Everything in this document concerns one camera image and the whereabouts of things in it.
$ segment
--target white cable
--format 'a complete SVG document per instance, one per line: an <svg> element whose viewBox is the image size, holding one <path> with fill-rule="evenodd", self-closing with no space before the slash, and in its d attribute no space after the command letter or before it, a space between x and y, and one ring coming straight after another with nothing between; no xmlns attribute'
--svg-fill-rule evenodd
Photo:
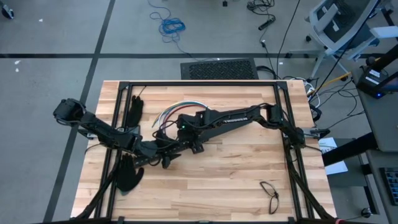
<svg viewBox="0 0 398 224"><path fill-rule="evenodd" d="M200 102L198 102L198 101L193 101L193 100L183 100L183 101L180 101L180 102L178 102L178 103L174 103L173 105L169 106L168 108L170 108L170 107L172 107L172 106L179 105L179 104L181 104L181 103L198 103L198 104L200 104L200 105L203 105L205 108L209 108L209 109L211 110L211 108L208 107L206 104L200 103ZM162 118L162 116L163 116L163 114L164 114L165 111L166 111L166 110L163 110L163 111L162 111L162 113L160 114L160 116L159 116L159 118L158 118L158 120L157 120L157 128L158 128L158 129L160 129L160 125L163 124L163 123L160 122L160 119Z"/></svg>

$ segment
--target chair wheel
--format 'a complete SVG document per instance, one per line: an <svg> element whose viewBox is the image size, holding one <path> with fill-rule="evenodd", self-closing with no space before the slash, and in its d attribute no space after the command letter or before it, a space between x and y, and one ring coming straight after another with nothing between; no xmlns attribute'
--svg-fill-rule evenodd
<svg viewBox="0 0 398 224"><path fill-rule="evenodd" d="M4 7L1 9L1 14L7 19L14 18L14 11L12 9L5 9Z"/></svg>

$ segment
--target gray floor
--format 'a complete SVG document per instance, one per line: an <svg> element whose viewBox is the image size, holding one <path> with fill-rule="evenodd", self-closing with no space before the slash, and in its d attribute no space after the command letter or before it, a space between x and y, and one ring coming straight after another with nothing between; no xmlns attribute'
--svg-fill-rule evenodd
<svg viewBox="0 0 398 224"><path fill-rule="evenodd" d="M187 29L181 35L180 47L191 53L264 53L258 44L259 24L265 21L246 9L246 1L221 0L152 0L170 8L173 17L184 21ZM315 49L306 43L310 26L304 21L318 1L302 1L289 30L282 53L295 49ZM12 21L0 17L0 54L93 54L103 25L109 0L31 0L6 1L16 13ZM263 39L270 53L277 53L289 24L296 1L276 0L270 13L277 20ZM116 0L101 53L177 54L175 44L162 42L157 31L159 22L149 18L152 12L147 1ZM393 13L398 24L398 15ZM368 24L386 26L381 14ZM397 43L382 40L367 53L385 53ZM103 80L178 80L180 63L190 58L147 58L98 60L86 105L94 111ZM267 65L267 58L255 58L256 65ZM282 58L279 75L308 77L315 63L313 58ZM2 58L0 59L0 127L3 155L0 157L0 217L2 223L34 223L43 220L52 192L70 128L58 125L52 111L62 98L78 98L83 91L90 67L90 58ZM343 62L348 69L364 63ZM318 74L321 80L333 61L325 61ZM336 68L331 78L343 71ZM271 79L259 73L261 79ZM330 87L341 85L334 83ZM342 119L353 107L352 98L334 96L322 106L323 116L317 123L328 127ZM358 102L357 112L361 111ZM348 119L331 129L330 136L355 138L370 131L365 115ZM54 220L66 220L83 164L87 140L77 137L68 166L65 183L55 211ZM363 194L353 189L332 189L338 216L356 217L367 207ZM384 217L365 220L382 223Z"/></svg>

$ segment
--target robotic arm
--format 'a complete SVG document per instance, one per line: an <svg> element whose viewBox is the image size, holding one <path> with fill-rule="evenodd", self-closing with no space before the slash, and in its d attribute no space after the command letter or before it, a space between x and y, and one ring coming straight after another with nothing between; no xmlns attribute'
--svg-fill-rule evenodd
<svg viewBox="0 0 398 224"><path fill-rule="evenodd" d="M265 110L267 119L261 115ZM95 114L86 110L85 105L74 99L62 100L53 115L57 122L66 126L81 126L87 131L98 136L100 143L110 149L122 150L134 155L134 167L138 168L146 164L159 164L162 162L164 169L168 168L171 161L180 156L179 152L190 148L194 154L203 152L203 143L223 133L247 125L253 121L269 129L279 129L284 133L284 140L288 140L290 146L305 147L304 133L296 128L284 117L284 111L280 105L262 103L249 108L219 112L217 110L204 110L196 112L195 116L180 114L176 121L177 139L167 137L164 132L165 124L154 133L155 141L141 141L142 136L132 131L120 132L112 128L104 121L98 119ZM324 219L334 219L317 202L316 198L304 184L294 168L290 156L290 148L284 149L288 170L294 181L303 190L314 209ZM108 187L110 179L116 176L114 169L108 176L106 182L101 186L93 201L86 207L85 211L77 218L88 218L96 203L102 197L104 190Z"/></svg>

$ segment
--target butcher block tabletop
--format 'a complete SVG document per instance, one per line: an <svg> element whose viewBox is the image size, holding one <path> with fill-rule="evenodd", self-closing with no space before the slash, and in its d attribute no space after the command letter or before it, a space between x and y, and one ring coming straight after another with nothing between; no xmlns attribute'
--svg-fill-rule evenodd
<svg viewBox="0 0 398 224"><path fill-rule="evenodd" d="M162 82L164 86L150 85L141 93L144 109L139 124L143 141L153 140L152 133L157 125L151 126L156 116L179 101L200 101L218 111L259 103L275 104L271 86L168 86L167 81ZM286 82L296 126L313 127L303 82ZM118 86L119 81L104 81L99 96L96 115L108 124L112 122ZM138 95L143 88L134 86L132 94ZM126 91L122 97L117 127L121 126L125 96ZM173 114L170 120L176 120L180 113L194 115L199 110L202 109L184 108ZM176 132L175 125L167 129L171 138L176 136ZM97 139L90 140L88 147L98 143ZM306 138L306 144L319 147L316 139ZM116 190L112 219L124 216L125 220L145 221L285 222L288 217L295 217L279 130L266 129L254 122L210 139L203 147L205 151L199 154L192 154L189 149L183 151L182 156L173 160L168 169L144 166L144 177L134 190L127 195L121 195ZM105 154L106 148L103 146L95 146L86 153L71 217L82 212L99 189ZM326 211L335 217L321 153L307 147L302 149L302 156L310 190ZM271 197L261 188L260 181L272 184L279 194L280 205L273 215L269 214ZM306 217L303 195L297 188L302 213ZM102 216L108 206L109 189L104 196Z"/></svg>

